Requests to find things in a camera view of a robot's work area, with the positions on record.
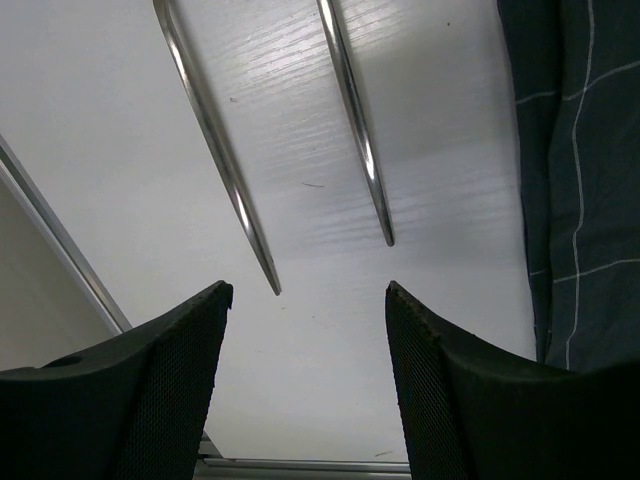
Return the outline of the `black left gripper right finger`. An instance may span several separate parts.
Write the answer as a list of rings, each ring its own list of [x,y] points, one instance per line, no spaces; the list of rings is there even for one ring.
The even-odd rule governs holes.
[[[635,479],[639,366],[576,373],[494,346],[397,282],[385,321],[415,479]]]

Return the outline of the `silver metal spoon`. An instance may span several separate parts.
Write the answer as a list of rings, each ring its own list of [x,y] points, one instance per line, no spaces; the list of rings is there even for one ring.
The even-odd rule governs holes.
[[[381,177],[379,162],[368,129],[364,104],[359,94],[356,76],[349,54],[348,37],[342,32],[341,21],[335,1],[316,2],[336,81],[341,93],[345,112],[352,130],[367,187],[382,230],[385,243],[395,245],[395,234],[386,191]]]

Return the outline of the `dark grey checked cloth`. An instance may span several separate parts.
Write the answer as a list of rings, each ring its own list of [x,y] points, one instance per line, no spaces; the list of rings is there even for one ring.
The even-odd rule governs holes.
[[[639,5],[501,1],[540,363],[639,357]]]

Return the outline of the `silver metal fork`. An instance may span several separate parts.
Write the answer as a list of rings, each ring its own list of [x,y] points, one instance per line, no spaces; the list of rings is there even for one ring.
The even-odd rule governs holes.
[[[282,287],[268,240],[206,75],[197,55],[190,48],[189,41],[180,33],[174,3],[155,1],[153,7],[179,79],[233,210],[271,290],[278,296],[282,293]]]

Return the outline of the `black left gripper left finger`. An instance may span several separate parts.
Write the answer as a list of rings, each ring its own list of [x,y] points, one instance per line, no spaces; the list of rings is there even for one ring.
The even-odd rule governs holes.
[[[2,372],[2,478],[192,478],[232,302],[219,281],[93,347]]]

